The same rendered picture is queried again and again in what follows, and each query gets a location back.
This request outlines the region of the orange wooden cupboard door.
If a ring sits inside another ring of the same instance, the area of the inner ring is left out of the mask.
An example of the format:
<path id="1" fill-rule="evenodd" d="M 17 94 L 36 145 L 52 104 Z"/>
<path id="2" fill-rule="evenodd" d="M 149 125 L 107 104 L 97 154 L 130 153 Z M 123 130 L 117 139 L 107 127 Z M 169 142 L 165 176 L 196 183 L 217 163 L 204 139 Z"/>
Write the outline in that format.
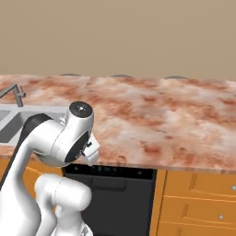
<path id="1" fill-rule="evenodd" d="M 9 159 L 0 159 L 0 180 L 6 170 Z M 61 168 L 49 167 L 44 163 L 30 160 L 23 175 L 24 184 L 32 197 L 35 197 L 34 184 L 43 173 L 63 175 Z"/>

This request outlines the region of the grey metal tap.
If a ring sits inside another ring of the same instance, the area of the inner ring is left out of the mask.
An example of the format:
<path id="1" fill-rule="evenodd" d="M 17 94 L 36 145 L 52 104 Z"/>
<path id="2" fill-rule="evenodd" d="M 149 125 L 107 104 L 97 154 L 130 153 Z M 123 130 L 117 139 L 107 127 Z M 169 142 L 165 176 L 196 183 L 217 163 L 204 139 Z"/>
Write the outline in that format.
<path id="1" fill-rule="evenodd" d="M 21 86 L 18 86 L 17 84 L 12 84 L 7 88 L 0 90 L 0 99 L 3 98 L 10 91 L 12 91 L 15 96 L 17 106 L 22 107 L 23 106 L 22 99 L 26 97 L 26 92 L 23 90 Z"/>

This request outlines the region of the orange wooden drawer front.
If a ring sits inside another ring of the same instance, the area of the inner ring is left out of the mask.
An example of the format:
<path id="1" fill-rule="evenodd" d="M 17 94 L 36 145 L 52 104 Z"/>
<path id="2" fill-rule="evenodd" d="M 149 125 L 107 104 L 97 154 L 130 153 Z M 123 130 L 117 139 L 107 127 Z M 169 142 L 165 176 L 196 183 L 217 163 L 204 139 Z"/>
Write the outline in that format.
<path id="1" fill-rule="evenodd" d="M 160 221 L 236 229 L 236 202 L 164 196 Z"/>
<path id="2" fill-rule="evenodd" d="M 161 222 L 157 236 L 236 236 L 236 229 Z"/>
<path id="3" fill-rule="evenodd" d="M 231 190 L 233 185 L 236 185 L 236 175 L 168 171 L 165 194 L 188 197 L 236 198 L 236 190 Z"/>

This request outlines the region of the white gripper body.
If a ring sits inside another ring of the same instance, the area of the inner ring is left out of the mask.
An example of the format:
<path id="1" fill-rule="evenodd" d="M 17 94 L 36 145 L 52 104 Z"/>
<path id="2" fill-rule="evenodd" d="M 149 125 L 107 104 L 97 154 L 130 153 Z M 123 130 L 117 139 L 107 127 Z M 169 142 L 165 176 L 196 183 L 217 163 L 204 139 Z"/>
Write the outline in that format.
<path id="1" fill-rule="evenodd" d="M 82 152 L 83 160 L 89 165 L 93 166 L 99 159 L 100 144 L 94 135 L 91 135 L 84 151 Z"/>

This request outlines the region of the grey steel sink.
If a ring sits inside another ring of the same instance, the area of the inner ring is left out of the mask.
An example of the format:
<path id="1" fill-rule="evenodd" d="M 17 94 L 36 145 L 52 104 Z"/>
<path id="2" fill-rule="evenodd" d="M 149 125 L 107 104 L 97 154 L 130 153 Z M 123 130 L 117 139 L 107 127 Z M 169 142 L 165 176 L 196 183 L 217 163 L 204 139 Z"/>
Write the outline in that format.
<path id="1" fill-rule="evenodd" d="M 56 122 L 60 122 L 66 107 L 62 106 L 36 106 L 16 104 L 0 104 L 0 145 L 15 146 L 18 142 L 23 124 L 37 113 L 45 113 Z"/>

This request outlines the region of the black dishwasher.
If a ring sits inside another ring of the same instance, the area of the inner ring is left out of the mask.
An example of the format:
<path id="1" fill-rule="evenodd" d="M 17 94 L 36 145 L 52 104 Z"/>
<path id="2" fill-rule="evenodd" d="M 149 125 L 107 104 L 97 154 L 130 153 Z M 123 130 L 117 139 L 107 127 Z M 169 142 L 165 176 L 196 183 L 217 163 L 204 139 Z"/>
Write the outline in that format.
<path id="1" fill-rule="evenodd" d="M 71 164 L 63 174 L 90 187 L 92 200 L 82 217 L 94 236 L 149 236 L 155 170 Z M 122 192 L 94 189 L 94 178 L 126 180 L 127 187 Z"/>

